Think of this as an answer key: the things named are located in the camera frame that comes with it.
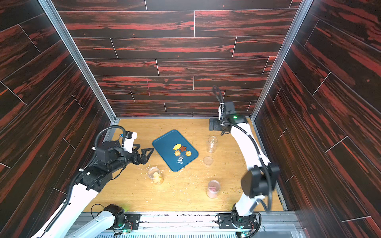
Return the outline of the clear jar with yellow cookies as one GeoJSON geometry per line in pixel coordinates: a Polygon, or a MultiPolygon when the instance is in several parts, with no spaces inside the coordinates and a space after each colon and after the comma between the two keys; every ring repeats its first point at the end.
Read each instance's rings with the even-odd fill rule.
{"type": "Polygon", "coordinates": [[[157,167],[150,168],[147,174],[155,185],[160,185],[163,183],[163,175],[157,167]]]}

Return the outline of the clear jar with star cookies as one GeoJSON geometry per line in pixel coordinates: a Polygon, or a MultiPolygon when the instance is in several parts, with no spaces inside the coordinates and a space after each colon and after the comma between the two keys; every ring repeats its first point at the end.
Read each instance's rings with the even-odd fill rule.
{"type": "Polygon", "coordinates": [[[217,148],[218,139],[215,136],[211,136],[208,138],[208,144],[207,144],[207,152],[208,153],[214,153],[217,148]]]}

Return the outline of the clear jar lid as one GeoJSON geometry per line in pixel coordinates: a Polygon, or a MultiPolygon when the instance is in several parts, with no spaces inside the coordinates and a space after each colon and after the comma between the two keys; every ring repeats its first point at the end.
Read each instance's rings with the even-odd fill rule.
{"type": "Polygon", "coordinates": [[[204,157],[203,158],[203,163],[206,165],[206,166],[211,166],[213,164],[214,160],[212,157],[204,157]]]}

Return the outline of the yellow fish shaped cookie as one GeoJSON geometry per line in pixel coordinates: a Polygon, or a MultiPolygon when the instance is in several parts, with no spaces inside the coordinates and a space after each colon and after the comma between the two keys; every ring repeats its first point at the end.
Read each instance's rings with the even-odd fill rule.
{"type": "Polygon", "coordinates": [[[177,151],[179,150],[179,148],[181,147],[182,145],[181,144],[176,144],[173,148],[173,150],[177,151]]]}

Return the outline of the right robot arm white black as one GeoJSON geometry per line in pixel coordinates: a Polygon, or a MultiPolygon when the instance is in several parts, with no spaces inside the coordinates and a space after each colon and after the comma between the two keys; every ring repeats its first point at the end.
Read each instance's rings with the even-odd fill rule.
{"type": "Polygon", "coordinates": [[[220,131],[222,135],[231,134],[244,157],[247,171],[241,178],[243,193],[231,211],[232,223],[242,227],[252,216],[257,205],[261,204],[265,212],[271,211],[272,194],[280,169],[264,154],[245,117],[232,115],[224,121],[217,118],[209,119],[209,130],[220,131]]]}

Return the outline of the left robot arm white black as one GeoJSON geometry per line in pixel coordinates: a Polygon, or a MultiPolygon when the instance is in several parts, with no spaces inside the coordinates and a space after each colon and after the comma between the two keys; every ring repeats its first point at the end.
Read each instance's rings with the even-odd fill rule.
{"type": "Polygon", "coordinates": [[[141,150],[133,144],[126,151],[118,141],[105,141],[94,147],[95,154],[89,165],[70,182],[67,197],[51,218],[37,231],[34,238],[63,238],[86,206],[129,164],[146,164],[154,148],[141,150]]]}

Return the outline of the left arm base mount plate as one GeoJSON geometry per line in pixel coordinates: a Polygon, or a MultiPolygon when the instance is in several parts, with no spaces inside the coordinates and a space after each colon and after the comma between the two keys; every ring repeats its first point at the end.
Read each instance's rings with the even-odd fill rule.
{"type": "Polygon", "coordinates": [[[118,215],[114,224],[108,228],[110,231],[132,231],[137,230],[140,225],[141,214],[138,213],[125,213],[123,216],[118,215]]]}

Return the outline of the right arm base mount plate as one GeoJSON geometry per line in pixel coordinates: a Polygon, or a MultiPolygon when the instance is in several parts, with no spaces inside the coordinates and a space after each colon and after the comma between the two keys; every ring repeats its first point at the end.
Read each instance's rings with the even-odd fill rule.
{"type": "Polygon", "coordinates": [[[214,218],[221,230],[233,230],[233,229],[254,229],[258,226],[260,218],[257,214],[251,214],[250,216],[238,216],[232,213],[218,213],[214,218]]]}

